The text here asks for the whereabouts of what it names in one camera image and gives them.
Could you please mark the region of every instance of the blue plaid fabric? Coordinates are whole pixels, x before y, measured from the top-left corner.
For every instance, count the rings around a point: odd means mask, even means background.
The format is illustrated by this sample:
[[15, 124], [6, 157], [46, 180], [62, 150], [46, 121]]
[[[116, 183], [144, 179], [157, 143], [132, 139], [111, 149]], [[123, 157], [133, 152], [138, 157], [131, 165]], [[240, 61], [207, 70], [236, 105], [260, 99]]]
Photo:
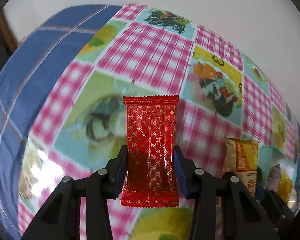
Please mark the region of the blue plaid fabric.
[[18, 180], [26, 138], [58, 77], [120, 6], [64, 9], [34, 31], [0, 73], [0, 236], [20, 239]]

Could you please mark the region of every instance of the red snack packet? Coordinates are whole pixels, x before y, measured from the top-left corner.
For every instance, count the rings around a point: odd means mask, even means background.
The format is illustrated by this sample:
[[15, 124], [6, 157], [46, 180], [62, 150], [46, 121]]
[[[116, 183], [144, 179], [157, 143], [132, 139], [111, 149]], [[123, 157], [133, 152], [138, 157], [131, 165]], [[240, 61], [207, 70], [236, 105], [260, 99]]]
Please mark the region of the red snack packet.
[[172, 155], [179, 96], [123, 97], [128, 167], [121, 205], [179, 206]]

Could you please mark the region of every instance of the metal screw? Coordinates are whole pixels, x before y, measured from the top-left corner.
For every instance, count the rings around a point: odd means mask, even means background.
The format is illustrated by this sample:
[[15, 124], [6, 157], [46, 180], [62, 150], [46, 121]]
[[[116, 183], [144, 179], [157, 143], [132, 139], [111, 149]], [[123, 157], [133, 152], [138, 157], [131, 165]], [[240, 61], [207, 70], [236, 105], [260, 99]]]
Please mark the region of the metal screw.
[[108, 173], [108, 171], [106, 169], [100, 169], [98, 170], [98, 174], [99, 175], [106, 175]]
[[230, 178], [230, 180], [231, 180], [233, 183], [239, 182], [239, 178], [236, 177], [236, 176], [232, 176], [232, 177]]
[[204, 170], [203, 169], [195, 169], [194, 173], [197, 174], [197, 175], [203, 175]]
[[68, 181], [70, 181], [70, 180], [71, 180], [71, 177], [68, 176], [68, 175], [66, 175], [66, 176], [64, 176], [64, 177], [62, 178], [62, 181], [63, 181], [63, 182], [68, 182]]

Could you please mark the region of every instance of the yellow snack bag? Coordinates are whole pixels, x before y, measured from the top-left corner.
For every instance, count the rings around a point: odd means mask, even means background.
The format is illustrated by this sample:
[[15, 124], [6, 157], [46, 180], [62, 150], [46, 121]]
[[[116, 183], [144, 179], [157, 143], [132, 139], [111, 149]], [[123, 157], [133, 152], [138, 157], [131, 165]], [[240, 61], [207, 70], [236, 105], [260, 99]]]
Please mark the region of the yellow snack bag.
[[254, 196], [257, 183], [258, 142], [252, 139], [225, 137], [225, 143], [227, 153], [223, 173], [234, 172]]
[[281, 178], [280, 178], [277, 193], [285, 203], [288, 201], [291, 189], [292, 189], [292, 181], [288, 173], [285, 170], [281, 169]]

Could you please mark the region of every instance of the white wall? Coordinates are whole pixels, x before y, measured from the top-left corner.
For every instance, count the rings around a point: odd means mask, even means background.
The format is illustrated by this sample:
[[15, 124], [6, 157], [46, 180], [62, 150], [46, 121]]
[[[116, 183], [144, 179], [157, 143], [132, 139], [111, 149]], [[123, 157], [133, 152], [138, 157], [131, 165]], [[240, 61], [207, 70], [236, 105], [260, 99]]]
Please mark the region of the white wall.
[[215, 31], [274, 82], [300, 123], [300, 14], [290, 0], [10, 0], [18, 40], [65, 7], [138, 2], [164, 8]]

